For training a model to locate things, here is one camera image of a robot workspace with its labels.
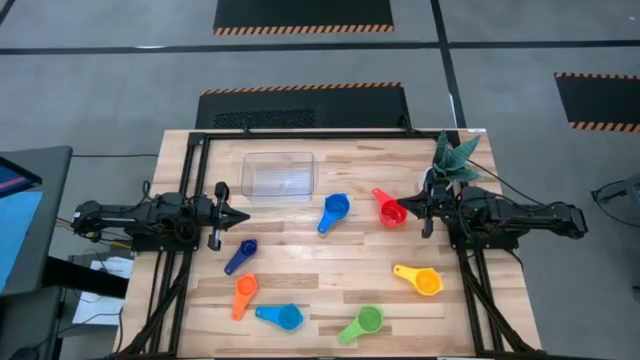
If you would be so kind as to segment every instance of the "white paper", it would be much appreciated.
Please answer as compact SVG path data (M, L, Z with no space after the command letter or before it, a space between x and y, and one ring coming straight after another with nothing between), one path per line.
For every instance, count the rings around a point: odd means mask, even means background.
M110 257L104 262L104 266L107 268L109 274L117 275L128 279L131 277L131 270L133 269L133 260ZM91 269L100 270L102 263L98 260L91 262ZM96 295L89 292L82 292L80 299L85 301L79 301L76 313L73 316L73 323L80 324L85 322L90 317L97 314L117 314L124 305L124 300L116 299L108 296ZM96 316L86 324L94 325L118 325L118 317L113 315L101 315Z

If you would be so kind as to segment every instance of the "measuring cup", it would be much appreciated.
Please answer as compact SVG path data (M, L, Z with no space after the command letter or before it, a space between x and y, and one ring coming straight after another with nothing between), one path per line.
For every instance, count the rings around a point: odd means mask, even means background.
M380 222L389 227L400 226L407 221L407 209L384 191L375 188L371 191L380 203Z
M302 324L304 317L294 304L283 306L258 306L256 317L270 321L284 330L295 330Z
M225 274L233 274L233 272L242 265L243 262L255 254L256 251L258 251L258 241L252 239L241 242L235 255L229 260L227 266L224 267Z
M422 295L435 295L442 290L440 275L433 268L414 269L402 265L393 267L393 273L409 280Z
M373 334L382 328L384 313L373 305L361 306L358 316L338 335L341 344L348 344L360 335Z
M324 214L318 225L318 232L325 234L333 223L344 219L349 213L347 194L333 194L324 200Z
M236 280L236 295L233 297L231 318L239 321L244 315L244 310L249 305L249 300L258 290L258 281L253 274L247 274Z

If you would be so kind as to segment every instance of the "black floor mat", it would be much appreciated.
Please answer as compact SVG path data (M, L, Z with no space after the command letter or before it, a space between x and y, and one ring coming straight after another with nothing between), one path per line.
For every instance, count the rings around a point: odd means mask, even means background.
M633 75L556 73L574 129L640 132L640 80Z
M215 35L391 32L389 0L219 0Z
M395 128L408 119L402 84L205 90L197 129Z

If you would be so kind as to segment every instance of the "green measuring cup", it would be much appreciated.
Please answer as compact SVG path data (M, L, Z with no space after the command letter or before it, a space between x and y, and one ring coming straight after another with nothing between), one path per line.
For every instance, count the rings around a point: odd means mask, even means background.
M338 335L341 344L347 344L360 335L373 334L380 331L384 322L382 309L373 305L360 307L358 316Z

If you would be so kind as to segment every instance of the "hazard stripe tape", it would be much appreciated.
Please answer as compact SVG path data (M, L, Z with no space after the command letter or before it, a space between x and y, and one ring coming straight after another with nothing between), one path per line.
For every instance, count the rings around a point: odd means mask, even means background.
M557 72L554 74L556 78L586 78L586 79L626 79L640 80L638 75L620 75L620 74L592 74L592 73L575 73L575 72Z
M308 90L334 90L334 89L362 89L362 88L384 88L384 87L404 87L401 82L380 82L380 83L350 83L350 84L325 84L325 85L289 85L289 86L258 86L251 88L232 89L205 89L200 95L209 94L229 94L229 93L256 93L273 91L308 91Z
M596 123L596 122L570 122L572 129L580 130L602 130L602 131L621 131L621 132L637 132L640 133L640 124L623 124L623 123Z
M293 35L393 32L393 25L249 26L214 28L214 35Z

